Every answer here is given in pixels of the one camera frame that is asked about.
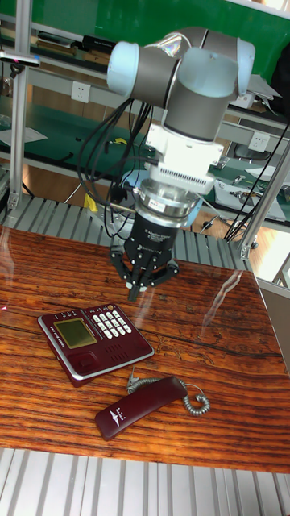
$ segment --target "white label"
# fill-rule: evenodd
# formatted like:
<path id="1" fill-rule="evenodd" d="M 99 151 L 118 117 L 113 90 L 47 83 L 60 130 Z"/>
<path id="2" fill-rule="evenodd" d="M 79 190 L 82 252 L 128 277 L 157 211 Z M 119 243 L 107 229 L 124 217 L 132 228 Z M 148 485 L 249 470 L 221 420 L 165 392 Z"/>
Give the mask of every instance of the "white label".
<path id="1" fill-rule="evenodd" d="M 149 207 L 153 208 L 156 211 L 159 211 L 160 213 L 163 213 L 165 210 L 165 204 L 163 204 L 162 202 L 153 201 L 153 199 L 150 199 Z"/>
<path id="2" fill-rule="evenodd" d="M 0 140 L 4 142 L 5 144 L 11 146 L 12 142 L 12 130 L 7 129 L 6 131 L 1 131 L 1 138 Z M 29 144 L 30 142 L 37 142 L 40 139 L 46 139 L 47 136 L 42 135 L 38 131 L 35 131 L 34 129 L 30 129 L 29 127 L 25 127 L 24 131 L 24 143 Z"/>

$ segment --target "lcd screen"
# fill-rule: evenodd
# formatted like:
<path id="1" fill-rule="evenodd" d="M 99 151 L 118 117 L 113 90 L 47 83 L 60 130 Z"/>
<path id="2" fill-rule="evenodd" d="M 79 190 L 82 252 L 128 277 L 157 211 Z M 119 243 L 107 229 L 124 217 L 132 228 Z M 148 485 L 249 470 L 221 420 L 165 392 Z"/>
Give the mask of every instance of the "lcd screen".
<path id="1" fill-rule="evenodd" d="M 54 324 L 59 331 L 60 336 L 71 349 L 74 349 L 75 347 L 89 346 L 90 344 L 95 344 L 97 342 L 93 333 L 89 331 L 81 319 L 60 321 L 55 322 Z"/>

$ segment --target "metal grating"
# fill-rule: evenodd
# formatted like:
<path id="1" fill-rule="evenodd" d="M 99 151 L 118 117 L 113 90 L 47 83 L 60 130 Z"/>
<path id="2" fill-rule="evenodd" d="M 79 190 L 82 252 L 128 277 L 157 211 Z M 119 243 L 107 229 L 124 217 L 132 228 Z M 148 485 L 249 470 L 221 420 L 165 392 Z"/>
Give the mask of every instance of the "metal grating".
<path id="1" fill-rule="evenodd" d="M 4 226 L 22 231 L 32 231 L 81 242 L 110 246 L 113 243 L 102 221 L 90 211 L 62 202 L 23 196 L 20 207 L 5 216 L 0 214 Z M 114 244 L 122 240 L 114 239 Z M 250 264 L 242 260 L 235 242 L 216 240 L 213 236 L 200 235 L 180 230 L 173 248 L 178 260 L 215 265 L 218 267 L 251 270 Z"/>
<path id="2" fill-rule="evenodd" d="M 285 516 L 290 475 L 0 451 L 1 516 Z"/>

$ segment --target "wood grain surface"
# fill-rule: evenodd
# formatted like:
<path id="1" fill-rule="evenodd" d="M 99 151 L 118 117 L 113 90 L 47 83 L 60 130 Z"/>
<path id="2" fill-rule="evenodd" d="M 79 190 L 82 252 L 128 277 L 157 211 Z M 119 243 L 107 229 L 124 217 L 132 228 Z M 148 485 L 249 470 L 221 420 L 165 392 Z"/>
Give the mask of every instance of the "wood grain surface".
<path id="1" fill-rule="evenodd" d="M 0 446 L 290 473 L 290 380 L 255 277 L 179 263 L 131 303 L 107 248 L 0 228 Z M 107 302 L 155 349 L 135 375 L 197 384 L 208 414 L 179 400 L 102 440 L 94 416 L 126 395 L 131 367 L 75 389 L 37 318 Z"/>

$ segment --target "metal pole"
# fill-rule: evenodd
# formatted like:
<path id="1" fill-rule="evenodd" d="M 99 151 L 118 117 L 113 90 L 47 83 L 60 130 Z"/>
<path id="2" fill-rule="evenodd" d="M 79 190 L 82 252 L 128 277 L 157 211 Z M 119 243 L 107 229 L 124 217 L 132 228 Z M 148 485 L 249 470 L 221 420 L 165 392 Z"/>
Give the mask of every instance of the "metal pole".
<path id="1" fill-rule="evenodd" d="M 241 257 L 244 260 L 249 258 L 249 252 L 251 249 L 251 243 L 258 233 L 259 228 L 263 224 L 263 220 L 267 216 L 267 212 L 270 210 L 272 203 L 275 201 L 277 194 L 281 186 L 284 183 L 284 179 L 290 170 L 290 141 L 285 148 L 284 154 L 282 155 L 280 162 L 278 163 L 275 172 L 267 186 L 267 189 L 259 202 L 259 206 L 255 211 L 251 221 L 248 224 L 243 237 L 238 243 L 238 248 L 241 249 Z"/>
<path id="2" fill-rule="evenodd" d="M 32 2 L 33 0 L 17 1 L 15 52 L 19 54 L 30 53 Z M 28 69 L 25 67 L 14 79 L 9 209 L 16 208 L 22 195 L 27 77 Z"/>

